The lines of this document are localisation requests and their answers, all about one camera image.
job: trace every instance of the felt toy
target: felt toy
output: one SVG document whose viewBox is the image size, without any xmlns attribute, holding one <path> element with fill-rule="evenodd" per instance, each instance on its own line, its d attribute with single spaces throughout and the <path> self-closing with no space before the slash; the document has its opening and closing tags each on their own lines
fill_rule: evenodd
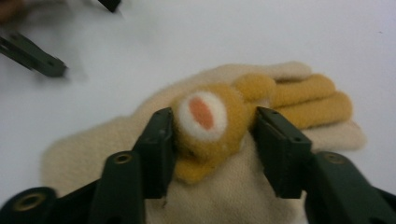
<svg viewBox="0 0 396 224">
<path fill-rule="evenodd" d="M 284 110 L 283 113 L 288 119 L 294 119 L 295 124 L 308 127 L 302 131 L 312 140 L 313 151 L 362 147 L 365 137 L 350 119 L 349 99 L 338 97 L 343 93 L 338 93 L 326 77 L 318 76 L 326 88 L 315 89 L 318 83 L 306 84 L 315 78 L 309 66 L 297 62 L 268 66 L 227 64 L 203 71 L 154 94 L 132 116 L 113 119 L 55 142 L 43 155 L 43 185 L 55 188 L 58 196 L 64 196 L 99 178 L 109 155 L 130 150 L 151 115 L 172 106 L 181 155 L 177 169 L 183 162 L 197 161 L 203 166 L 212 164 L 210 158 L 213 155 L 216 162 L 214 167 L 207 166 L 209 171 L 203 169 L 205 171 L 198 175 L 183 174 L 176 169 L 166 198 L 145 201 L 147 223 L 286 224 L 298 221 L 304 218 L 303 200 L 275 197 L 262 173 L 263 167 L 248 128 L 253 121 L 254 106 L 268 106 Z M 304 86 L 299 90 L 301 96 L 296 98 L 286 94 L 287 91 L 298 94 L 292 91 L 295 85 Z M 316 111 L 309 108 L 323 112 L 325 109 L 313 105 L 334 107 L 336 113 L 331 118 L 329 115 L 321 117 L 321 113 L 316 115 Z M 345 105 L 348 105 L 347 109 L 335 109 Z M 288 114 L 293 108 L 301 108 L 298 110 L 302 113 L 301 118 L 306 111 L 317 117 L 305 118 L 299 124 L 299 119 L 295 119 L 298 116 L 292 112 Z M 196 109 L 210 112 L 210 116 L 195 113 Z M 195 128 L 191 127 L 194 122 L 198 123 Z M 226 148 L 229 151 L 224 153 L 221 144 L 228 142 L 225 139 L 236 144 Z M 219 151 L 208 154 L 194 151 L 206 145 Z"/>
<path fill-rule="evenodd" d="M 240 148 L 257 101 L 269 100 L 300 129 L 348 120 L 352 105 L 322 75 L 281 80 L 246 74 L 231 85 L 199 87 L 173 103 L 179 152 L 176 175 L 187 183 L 210 174 Z"/>
</svg>

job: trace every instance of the beige glove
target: beige glove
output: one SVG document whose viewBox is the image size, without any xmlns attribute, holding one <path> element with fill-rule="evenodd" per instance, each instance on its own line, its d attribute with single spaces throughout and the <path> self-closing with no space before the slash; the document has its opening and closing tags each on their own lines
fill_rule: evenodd
<svg viewBox="0 0 396 224">
<path fill-rule="evenodd" d="M 283 63 L 229 64 L 189 77 L 154 94 L 131 117 L 117 118 L 56 142 L 43 156 L 43 184 L 57 189 L 61 196 L 81 188 L 100 177 L 109 155 L 132 148 L 153 112 L 202 86 L 235 86 L 235 81 L 245 74 L 265 74 L 276 82 L 312 76 L 310 68 L 302 63 Z M 268 106 L 270 99 L 256 103 Z M 313 141 L 313 149 L 350 149 L 364 144 L 360 128 L 350 120 L 304 132 Z M 340 133 L 345 138 L 338 138 Z M 239 146 L 195 184 L 174 179 L 166 199 L 146 200 L 147 223 L 291 223 L 302 218 L 302 200 L 275 197 L 262 174 L 248 131 L 243 133 Z"/>
</svg>

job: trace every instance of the black plastic part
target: black plastic part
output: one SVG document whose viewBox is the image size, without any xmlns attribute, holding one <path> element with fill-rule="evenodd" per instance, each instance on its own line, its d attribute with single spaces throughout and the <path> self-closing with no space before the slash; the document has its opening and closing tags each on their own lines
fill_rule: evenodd
<svg viewBox="0 0 396 224">
<path fill-rule="evenodd" d="M 382 189 L 376 189 L 381 197 L 388 203 L 388 205 L 392 208 L 393 212 L 396 213 L 396 196 L 386 192 Z"/>
<path fill-rule="evenodd" d="M 264 107 L 257 109 L 253 136 L 276 196 L 300 198 L 304 164 L 312 157 L 311 141 L 278 112 Z"/>
<path fill-rule="evenodd" d="M 51 211 L 50 221 L 57 224 L 86 224 L 91 211 L 98 181 L 93 181 L 58 199 Z"/>
<path fill-rule="evenodd" d="M 115 12 L 121 0 L 99 0 L 99 2 L 110 12 Z"/>
<path fill-rule="evenodd" d="M 28 189 L 14 196 L 3 206 L 0 211 L 1 223 L 49 223 L 50 211 L 55 202 L 56 194 L 53 189 Z"/>
<path fill-rule="evenodd" d="M 50 56 L 21 34 L 12 34 L 9 40 L 0 37 L 0 53 L 47 77 L 62 77 L 66 70 L 64 62 Z"/>
<path fill-rule="evenodd" d="M 319 152 L 306 166 L 310 224 L 395 224 L 396 214 L 346 157 Z"/>
<path fill-rule="evenodd" d="M 144 195 L 147 199 L 165 196 L 172 180 L 177 158 L 172 124 L 171 108 L 155 112 L 133 147 L 142 161 Z"/>
<path fill-rule="evenodd" d="M 140 156 L 123 151 L 107 158 L 92 201 L 89 224 L 143 224 Z"/>
</svg>

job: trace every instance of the knit glove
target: knit glove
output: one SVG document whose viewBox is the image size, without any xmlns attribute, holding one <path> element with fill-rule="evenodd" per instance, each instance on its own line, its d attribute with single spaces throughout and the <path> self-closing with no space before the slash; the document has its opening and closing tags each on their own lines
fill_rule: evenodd
<svg viewBox="0 0 396 224">
<path fill-rule="evenodd" d="M 265 77 L 263 80 L 267 81 L 262 83 L 270 83 L 268 85 L 272 90 L 262 89 L 258 90 L 259 94 L 254 92 L 244 94 L 243 87 L 248 88 L 249 85 L 237 80 L 243 80 L 250 75 Z M 235 143 L 228 145 L 233 150 L 231 153 L 227 153 L 227 156 L 220 162 L 216 162 L 216 166 L 210 169 L 210 172 L 200 175 L 199 178 L 190 178 L 189 175 L 184 178 L 177 171 L 177 168 L 175 178 L 169 185 L 166 198 L 146 200 L 147 223 L 281 224 L 301 219 L 304 216 L 302 200 L 284 200 L 275 197 L 271 186 L 262 173 L 263 168 L 248 127 L 253 121 L 253 117 L 250 115 L 257 105 L 273 105 L 274 108 L 282 111 L 283 108 L 309 104 L 310 102 L 320 101 L 320 99 L 326 101 L 327 98 L 332 97 L 332 94 L 316 96 L 315 99 L 308 97 L 308 99 L 299 100 L 297 103 L 294 100 L 292 100 L 292 103 L 284 103 L 276 99 L 281 92 L 284 92 L 278 91 L 280 90 L 278 87 L 293 80 L 303 82 L 310 77 L 312 77 L 312 73 L 307 65 L 291 62 L 270 66 L 228 64 L 186 78 L 154 94 L 139 106 L 130 117 L 113 119 L 88 131 L 77 133 L 54 143 L 43 156 L 41 169 L 43 184 L 56 189 L 59 196 L 63 196 L 99 178 L 106 158 L 115 152 L 130 150 L 144 130 L 151 115 L 155 111 L 168 106 L 172 106 L 174 109 L 174 131 L 177 136 L 177 144 L 180 147 L 179 155 L 181 158 L 177 161 L 177 167 L 180 166 L 183 157 L 189 155 L 189 150 L 194 150 L 194 148 L 189 147 L 183 148 L 184 140 L 181 134 L 188 133 L 191 141 L 202 138 L 202 136 L 195 135 L 193 130 L 185 131 L 181 128 L 183 127 L 181 123 L 184 121 L 180 119 L 180 113 L 183 113 L 183 109 L 179 108 L 183 107 L 182 102 L 188 102 L 183 107 L 185 115 L 190 116 L 190 119 L 186 119 L 187 122 L 198 120 L 198 123 L 201 122 L 201 126 L 206 125 L 204 127 L 207 127 L 207 129 L 217 127 L 214 136 L 203 134 L 206 140 L 209 139 L 209 141 L 205 141 L 205 144 L 215 146 L 213 142 L 221 142 L 221 139 L 226 139 L 222 136 L 228 133 L 229 126 L 227 125 L 239 125 L 247 128 L 239 130 L 238 134 L 235 135 L 238 135 L 238 137 L 233 138 L 232 134 L 227 137 L 228 140 Z M 213 95 L 208 94 L 209 96 L 206 97 L 207 95 L 199 93 L 208 91 L 206 89 L 208 86 L 210 90 L 213 90 L 212 85 L 219 87 L 213 92 L 210 91 L 214 93 L 214 98 Z M 260 85 L 250 84 L 250 87 L 252 86 L 257 88 Z M 230 113 L 230 110 L 226 107 L 229 104 L 222 100 L 224 95 L 221 95 L 226 89 L 228 91 L 231 89 L 233 92 L 232 96 L 235 99 L 233 104 L 241 105 L 241 107 L 237 106 L 236 109 L 247 115 L 245 119 L 238 121 L 228 116 L 233 113 Z M 219 113 L 212 113 L 211 102 L 215 102 L 214 106 L 223 106 L 222 109 L 216 110 Z M 205 116 L 201 117 L 199 114 L 189 114 L 186 109 L 203 107 L 205 110 L 205 105 L 208 105 L 206 111 L 210 111 L 213 115 L 212 121 Z M 222 116 L 224 112 L 228 116 L 226 118 L 227 125 L 221 126 L 221 124 L 218 124 L 219 120 L 224 120 Z M 303 129 L 303 132 L 313 141 L 314 150 L 319 148 L 353 149 L 362 147 L 365 138 L 359 126 L 350 119 L 342 120 L 344 119 L 332 120 L 331 122 L 309 122 L 310 124 L 307 127 L 311 128 Z M 200 155 L 194 153 L 196 152 L 192 152 L 190 156 Z"/>
</svg>

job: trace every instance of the white surface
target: white surface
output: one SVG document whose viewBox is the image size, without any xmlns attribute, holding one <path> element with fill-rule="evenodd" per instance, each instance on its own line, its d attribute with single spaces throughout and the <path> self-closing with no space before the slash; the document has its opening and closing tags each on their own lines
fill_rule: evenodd
<svg viewBox="0 0 396 224">
<path fill-rule="evenodd" d="M 34 7 L 19 31 L 70 68 L 47 78 L 0 55 L 0 204 L 40 186 L 41 153 L 57 139 L 138 105 L 172 82 L 223 63 L 297 60 L 354 102 L 368 136 L 345 153 L 396 193 L 396 2 L 128 1 Z"/>
</svg>

